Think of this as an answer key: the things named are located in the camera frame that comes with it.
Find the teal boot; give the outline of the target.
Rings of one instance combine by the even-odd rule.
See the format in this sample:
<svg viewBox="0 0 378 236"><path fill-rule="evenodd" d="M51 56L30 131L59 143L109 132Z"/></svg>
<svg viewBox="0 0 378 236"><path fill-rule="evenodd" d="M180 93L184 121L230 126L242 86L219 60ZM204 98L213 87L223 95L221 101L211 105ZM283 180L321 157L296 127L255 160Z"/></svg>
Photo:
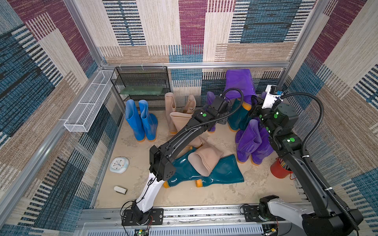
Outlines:
<svg viewBox="0 0 378 236"><path fill-rule="evenodd" d="M244 177L238 167L235 155L221 158L208 177L195 181L196 187L208 187L213 184L243 183Z"/></svg>
<svg viewBox="0 0 378 236"><path fill-rule="evenodd" d="M242 103L240 98L235 99L232 111L236 112L227 119L230 130L237 132L238 130L246 129L250 121L248 113L251 108L251 104L247 102Z"/></svg>
<svg viewBox="0 0 378 236"><path fill-rule="evenodd" d="M195 170L195 168L188 160L189 155L195 151L196 148L192 147L191 150L189 150L183 156L177 158L173 162L173 165L176 168L176 172L168 181L164 182L164 188L177 186L181 182L196 181L203 177Z"/></svg>
<svg viewBox="0 0 378 236"><path fill-rule="evenodd" d="M254 110L251 109L246 116L242 119L239 128L241 130L245 130L250 122L256 115L254 114Z"/></svg>

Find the beige boot front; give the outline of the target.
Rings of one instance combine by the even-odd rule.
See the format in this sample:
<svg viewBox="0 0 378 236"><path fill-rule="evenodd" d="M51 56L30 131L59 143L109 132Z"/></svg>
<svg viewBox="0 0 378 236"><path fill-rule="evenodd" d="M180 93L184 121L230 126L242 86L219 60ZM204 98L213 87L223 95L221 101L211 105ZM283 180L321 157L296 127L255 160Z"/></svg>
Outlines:
<svg viewBox="0 0 378 236"><path fill-rule="evenodd" d="M172 112L169 115L177 131L180 131L182 128L184 128L186 124L189 122L189 120L192 118L192 114L186 114L186 113L180 113L180 112ZM187 146L199 148L202 145L203 145L202 139L200 137L196 137Z"/></svg>

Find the beige boot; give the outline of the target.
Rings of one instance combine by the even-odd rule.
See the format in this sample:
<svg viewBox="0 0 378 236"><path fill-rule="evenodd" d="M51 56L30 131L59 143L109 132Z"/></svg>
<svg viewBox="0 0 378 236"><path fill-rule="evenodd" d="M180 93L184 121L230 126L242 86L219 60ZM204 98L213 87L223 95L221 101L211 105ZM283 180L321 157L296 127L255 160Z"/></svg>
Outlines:
<svg viewBox="0 0 378 236"><path fill-rule="evenodd" d="M175 96L172 92L168 92L165 94L164 99L165 99L165 114L166 114L166 120L167 120L169 132L171 134L176 134L177 129L170 117L170 114L176 111Z"/></svg>
<svg viewBox="0 0 378 236"><path fill-rule="evenodd" d="M189 95L187 99L187 103L184 106L182 112L185 114L193 114L196 108L196 99L194 95Z"/></svg>
<svg viewBox="0 0 378 236"><path fill-rule="evenodd" d="M192 114L186 114L186 113L180 113L180 112L172 112L169 115L177 131L180 131L182 128L184 128L186 124L189 122L189 120L192 118ZM202 139L200 137L196 137L187 146L199 148L202 145L203 145Z"/></svg>
<svg viewBox="0 0 378 236"><path fill-rule="evenodd" d="M206 143L195 152L189 154L188 161L199 174L208 177L222 157L222 151Z"/></svg>

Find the blue boot from pile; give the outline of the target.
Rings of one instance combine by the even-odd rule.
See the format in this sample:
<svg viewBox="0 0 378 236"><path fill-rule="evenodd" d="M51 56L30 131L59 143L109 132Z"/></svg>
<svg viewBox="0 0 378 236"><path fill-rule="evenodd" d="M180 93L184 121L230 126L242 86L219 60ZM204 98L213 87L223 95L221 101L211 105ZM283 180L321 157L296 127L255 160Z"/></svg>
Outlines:
<svg viewBox="0 0 378 236"><path fill-rule="evenodd" d="M154 114L150 113L149 105L146 100L140 100L138 104L141 112L140 117L142 120L146 138L150 142L153 142L156 139L158 119Z"/></svg>

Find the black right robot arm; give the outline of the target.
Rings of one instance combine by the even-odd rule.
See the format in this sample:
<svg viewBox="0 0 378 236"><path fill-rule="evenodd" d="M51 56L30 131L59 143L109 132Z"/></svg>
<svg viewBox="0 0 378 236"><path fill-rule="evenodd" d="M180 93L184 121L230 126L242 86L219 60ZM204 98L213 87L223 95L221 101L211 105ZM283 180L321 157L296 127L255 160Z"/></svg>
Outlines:
<svg viewBox="0 0 378 236"><path fill-rule="evenodd" d="M305 96L313 99L319 106L319 118L301 140L293 131L298 120L294 107L283 103L291 96ZM324 106L319 98L306 92L294 92L282 96L267 94L265 98L252 97L251 118L259 118L264 130L269 133L268 140L278 157L294 173L309 198L313 211L300 212L294 205L279 203L277 196L261 198L258 212L263 221L280 217L302 228L308 236L348 236L359 232L363 221L362 213L350 208L320 173L307 150L307 143L319 128L324 117Z"/></svg>

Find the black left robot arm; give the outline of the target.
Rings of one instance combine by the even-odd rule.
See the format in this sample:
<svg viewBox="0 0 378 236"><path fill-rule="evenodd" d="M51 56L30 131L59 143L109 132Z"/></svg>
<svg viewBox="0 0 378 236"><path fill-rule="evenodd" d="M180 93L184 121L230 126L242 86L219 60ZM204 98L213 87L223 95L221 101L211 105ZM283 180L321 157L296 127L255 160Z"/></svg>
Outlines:
<svg viewBox="0 0 378 236"><path fill-rule="evenodd" d="M211 105L204 106L195 111L188 123L169 141L161 146L152 146L149 150L150 168L148 181L141 195L132 202L131 211L133 219L139 225L148 222L155 198L163 185L176 172L173 161L177 155L199 135L209 130L219 121L225 121L233 115L226 94L236 91L244 101L244 95L238 88L230 88L216 96Z"/></svg>

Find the teal boot standing back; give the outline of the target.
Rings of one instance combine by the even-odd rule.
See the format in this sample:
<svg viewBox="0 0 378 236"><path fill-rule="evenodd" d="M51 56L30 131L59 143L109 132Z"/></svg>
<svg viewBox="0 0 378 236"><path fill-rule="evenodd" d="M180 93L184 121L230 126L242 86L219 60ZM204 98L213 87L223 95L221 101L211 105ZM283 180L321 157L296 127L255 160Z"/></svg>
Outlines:
<svg viewBox="0 0 378 236"><path fill-rule="evenodd" d="M239 128L241 130L245 130L250 122L256 115L254 114L254 110L251 109L246 116L242 119Z"/></svg>

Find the beige boot back right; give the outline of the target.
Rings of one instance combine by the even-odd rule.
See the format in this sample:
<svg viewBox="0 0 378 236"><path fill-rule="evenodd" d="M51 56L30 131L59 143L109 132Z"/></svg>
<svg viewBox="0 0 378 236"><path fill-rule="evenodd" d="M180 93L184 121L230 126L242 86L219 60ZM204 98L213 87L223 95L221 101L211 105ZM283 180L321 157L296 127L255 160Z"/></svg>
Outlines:
<svg viewBox="0 0 378 236"><path fill-rule="evenodd" d="M193 114L196 108L196 99L194 95L189 95L187 99L187 103L184 106L182 112L185 114Z"/></svg>

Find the beige boot lying in pile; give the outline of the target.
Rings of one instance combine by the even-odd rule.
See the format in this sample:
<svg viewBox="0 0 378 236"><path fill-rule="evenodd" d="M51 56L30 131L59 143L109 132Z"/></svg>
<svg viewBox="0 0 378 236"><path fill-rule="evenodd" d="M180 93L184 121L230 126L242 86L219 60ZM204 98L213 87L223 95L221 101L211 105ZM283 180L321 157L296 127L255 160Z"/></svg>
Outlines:
<svg viewBox="0 0 378 236"><path fill-rule="evenodd" d="M222 151L206 143L195 152L189 154L188 161L199 174L208 177L222 157Z"/></svg>

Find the beige boot back left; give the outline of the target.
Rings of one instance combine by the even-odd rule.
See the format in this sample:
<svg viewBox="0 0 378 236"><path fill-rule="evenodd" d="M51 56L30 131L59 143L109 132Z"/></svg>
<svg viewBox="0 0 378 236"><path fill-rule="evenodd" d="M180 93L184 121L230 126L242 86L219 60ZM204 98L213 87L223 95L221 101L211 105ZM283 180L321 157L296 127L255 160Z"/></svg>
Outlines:
<svg viewBox="0 0 378 236"><path fill-rule="evenodd" d="M165 94L164 99L165 99L165 114L166 114L166 120L167 120L169 132L171 134L176 134L177 129L170 117L170 114L176 111L175 96L172 92L168 92Z"/></svg>

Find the red pencil bucket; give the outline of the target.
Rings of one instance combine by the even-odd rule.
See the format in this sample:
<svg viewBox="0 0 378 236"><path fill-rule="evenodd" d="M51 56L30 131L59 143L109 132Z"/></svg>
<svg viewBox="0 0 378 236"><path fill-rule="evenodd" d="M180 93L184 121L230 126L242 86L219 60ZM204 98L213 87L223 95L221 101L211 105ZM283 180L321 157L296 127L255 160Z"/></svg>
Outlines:
<svg viewBox="0 0 378 236"><path fill-rule="evenodd" d="M276 158L274 163L270 166L270 172L278 179L284 179L288 176L290 176L290 179L292 179L291 176L293 171L281 158Z"/></svg>

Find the green pad on shelf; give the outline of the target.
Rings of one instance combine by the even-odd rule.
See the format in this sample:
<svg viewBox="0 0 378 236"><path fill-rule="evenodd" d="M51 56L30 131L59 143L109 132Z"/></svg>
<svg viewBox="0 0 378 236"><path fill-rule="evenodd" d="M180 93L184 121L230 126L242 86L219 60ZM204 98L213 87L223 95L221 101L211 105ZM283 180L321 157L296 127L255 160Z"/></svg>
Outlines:
<svg viewBox="0 0 378 236"><path fill-rule="evenodd" d="M119 94L123 95L161 95L166 88L159 86L128 86Z"/></svg>

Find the white round alarm clock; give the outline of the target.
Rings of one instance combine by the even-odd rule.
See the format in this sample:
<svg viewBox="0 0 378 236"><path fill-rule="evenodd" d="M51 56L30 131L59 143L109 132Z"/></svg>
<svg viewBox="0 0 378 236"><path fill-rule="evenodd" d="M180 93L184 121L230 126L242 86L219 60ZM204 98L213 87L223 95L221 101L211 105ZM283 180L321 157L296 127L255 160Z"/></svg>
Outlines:
<svg viewBox="0 0 378 236"><path fill-rule="evenodd" d="M122 174L129 167L130 161L123 156L116 157L109 166L109 170L113 173Z"/></svg>

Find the small grey eraser block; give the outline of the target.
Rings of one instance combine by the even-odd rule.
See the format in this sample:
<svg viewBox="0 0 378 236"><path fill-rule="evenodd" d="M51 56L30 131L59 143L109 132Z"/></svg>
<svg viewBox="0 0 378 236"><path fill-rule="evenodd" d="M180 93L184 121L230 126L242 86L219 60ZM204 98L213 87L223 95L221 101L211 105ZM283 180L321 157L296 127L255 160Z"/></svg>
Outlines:
<svg viewBox="0 0 378 236"><path fill-rule="evenodd" d="M114 186L114 191L117 193L125 195L127 193L127 189L120 187L120 186Z"/></svg>

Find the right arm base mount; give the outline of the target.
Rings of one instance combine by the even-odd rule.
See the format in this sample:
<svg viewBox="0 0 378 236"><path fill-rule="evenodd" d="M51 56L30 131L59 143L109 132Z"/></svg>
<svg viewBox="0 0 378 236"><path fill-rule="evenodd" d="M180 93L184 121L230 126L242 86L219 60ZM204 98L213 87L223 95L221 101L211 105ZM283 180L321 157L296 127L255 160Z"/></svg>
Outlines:
<svg viewBox="0 0 378 236"><path fill-rule="evenodd" d="M239 211L245 217L246 222L266 222L266 221L274 221L274 220L284 220L281 217L274 216L269 208L268 202L273 199L278 199L279 196L277 195L269 195L263 198L260 198L258 205L249 205L243 204Z"/></svg>

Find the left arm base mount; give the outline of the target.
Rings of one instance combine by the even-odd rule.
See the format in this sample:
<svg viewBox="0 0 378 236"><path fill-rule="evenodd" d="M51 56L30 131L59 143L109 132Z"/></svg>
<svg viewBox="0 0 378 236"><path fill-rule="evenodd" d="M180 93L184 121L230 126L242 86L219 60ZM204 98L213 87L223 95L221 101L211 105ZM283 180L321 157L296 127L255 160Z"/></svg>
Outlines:
<svg viewBox="0 0 378 236"><path fill-rule="evenodd" d="M152 208L147 212L141 212L138 209L124 209L121 211L122 226L162 225L163 217L163 208Z"/></svg>

